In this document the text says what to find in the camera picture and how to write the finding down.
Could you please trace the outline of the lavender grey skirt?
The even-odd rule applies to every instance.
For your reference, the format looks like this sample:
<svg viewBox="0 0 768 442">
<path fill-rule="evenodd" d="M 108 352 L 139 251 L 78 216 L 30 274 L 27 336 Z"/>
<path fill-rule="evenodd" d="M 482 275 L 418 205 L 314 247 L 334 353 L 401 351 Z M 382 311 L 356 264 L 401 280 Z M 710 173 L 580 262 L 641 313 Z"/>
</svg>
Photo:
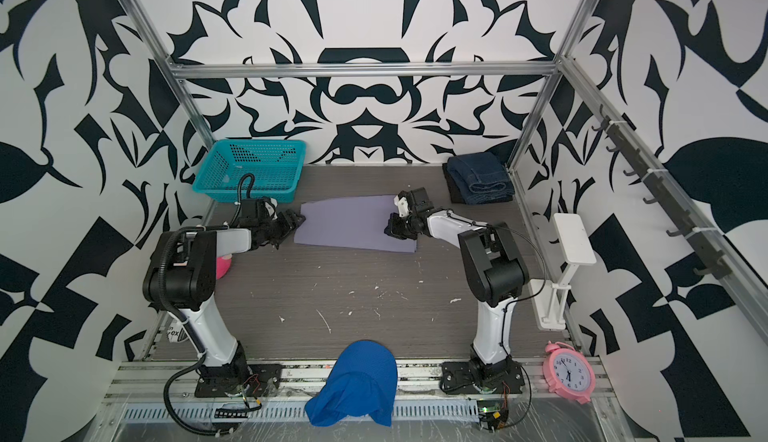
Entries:
<svg viewBox="0 0 768 442">
<path fill-rule="evenodd" d="M 294 234 L 300 245 L 415 253 L 417 241 L 385 234 L 397 213 L 394 195 L 343 197 L 305 203 L 306 218 Z"/>
</svg>

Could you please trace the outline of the dark blue denim skirt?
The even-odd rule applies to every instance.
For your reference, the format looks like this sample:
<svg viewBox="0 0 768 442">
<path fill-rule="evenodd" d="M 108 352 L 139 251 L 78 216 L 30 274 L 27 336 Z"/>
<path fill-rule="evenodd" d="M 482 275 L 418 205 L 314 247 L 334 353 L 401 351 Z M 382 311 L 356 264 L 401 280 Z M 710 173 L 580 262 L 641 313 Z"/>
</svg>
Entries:
<svg viewBox="0 0 768 442">
<path fill-rule="evenodd" d="M 515 190 L 506 168 L 489 152 L 454 156 L 446 162 L 466 205 L 510 202 Z"/>
</svg>

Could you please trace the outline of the black skirt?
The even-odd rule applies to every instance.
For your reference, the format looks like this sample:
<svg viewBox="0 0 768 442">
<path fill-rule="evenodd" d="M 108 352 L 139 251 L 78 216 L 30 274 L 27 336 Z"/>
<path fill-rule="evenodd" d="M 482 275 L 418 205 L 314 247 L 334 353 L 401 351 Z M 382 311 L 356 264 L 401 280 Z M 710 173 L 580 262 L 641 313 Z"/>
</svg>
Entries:
<svg viewBox="0 0 768 442">
<path fill-rule="evenodd" d="M 449 198 L 452 204 L 464 204 L 465 200 L 464 197 L 461 194 L 461 191 L 453 179 L 453 176 L 451 175 L 450 171 L 447 168 L 447 164 L 444 163 L 442 166 L 442 173 L 446 182 L 446 186 L 449 193 Z"/>
</svg>

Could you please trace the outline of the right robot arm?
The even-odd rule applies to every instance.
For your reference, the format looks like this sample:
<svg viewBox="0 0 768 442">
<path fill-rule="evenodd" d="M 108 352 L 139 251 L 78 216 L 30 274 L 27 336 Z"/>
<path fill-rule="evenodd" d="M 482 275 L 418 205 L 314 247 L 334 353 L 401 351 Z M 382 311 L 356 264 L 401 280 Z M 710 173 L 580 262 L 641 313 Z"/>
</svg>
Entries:
<svg viewBox="0 0 768 442">
<path fill-rule="evenodd" d="M 386 235 L 399 240 L 425 236 L 459 249 L 467 285 L 478 302 L 474 359 L 490 366 L 509 358 L 511 317 L 530 280 L 515 233 L 505 223 L 475 221 L 436 207 L 423 188 L 400 192 L 394 206 Z"/>
</svg>

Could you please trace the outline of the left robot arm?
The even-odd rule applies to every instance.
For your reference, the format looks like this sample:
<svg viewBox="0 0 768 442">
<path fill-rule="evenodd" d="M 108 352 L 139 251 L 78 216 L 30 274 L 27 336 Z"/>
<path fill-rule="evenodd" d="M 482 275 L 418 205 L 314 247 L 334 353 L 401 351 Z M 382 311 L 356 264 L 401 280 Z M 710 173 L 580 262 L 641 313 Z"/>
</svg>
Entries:
<svg viewBox="0 0 768 442">
<path fill-rule="evenodd" d="M 215 302 L 216 283 L 226 274 L 224 261 L 265 246 L 277 249 L 305 221 L 301 213 L 261 197 L 238 202 L 222 225 L 182 227 L 160 236 L 142 282 L 143 296 L 181 325 L 203 381 L 240 384 L 252 377 L 242 343 Z"/>
</svg>

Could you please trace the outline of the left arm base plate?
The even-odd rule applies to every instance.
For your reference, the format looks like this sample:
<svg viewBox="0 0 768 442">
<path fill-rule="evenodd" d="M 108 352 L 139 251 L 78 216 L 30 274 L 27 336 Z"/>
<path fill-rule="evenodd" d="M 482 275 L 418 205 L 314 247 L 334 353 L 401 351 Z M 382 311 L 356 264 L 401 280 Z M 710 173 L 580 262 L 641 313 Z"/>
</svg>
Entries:
<svg viewBox="0 0 768 442">
<path fill-rule="evenodd" d="M 197 398 L 235 397 L 242 393 L 253 398 L 267 396 L 279 388 L 282 369 L 283 365 L 272 363 L 249 364 L 246 369 L 231 365 L 203 366 L 194 395 Z"/>
</svg>

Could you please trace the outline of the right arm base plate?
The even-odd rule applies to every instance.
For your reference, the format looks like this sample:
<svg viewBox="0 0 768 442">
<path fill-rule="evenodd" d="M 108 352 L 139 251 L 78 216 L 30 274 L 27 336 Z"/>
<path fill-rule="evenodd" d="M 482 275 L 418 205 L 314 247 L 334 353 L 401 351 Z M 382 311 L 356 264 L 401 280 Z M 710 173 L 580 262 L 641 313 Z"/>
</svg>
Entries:
<svg viewBox="0 0 768 442">
<path fill-rule="evenodd" d="M 485 364 L 477 358 L 444 362 L 440 368 L 439 389 L 449 395 L 521 394 L 526 385 L 521 365 L 511 358 L 494 364 Z"/>
</svg>

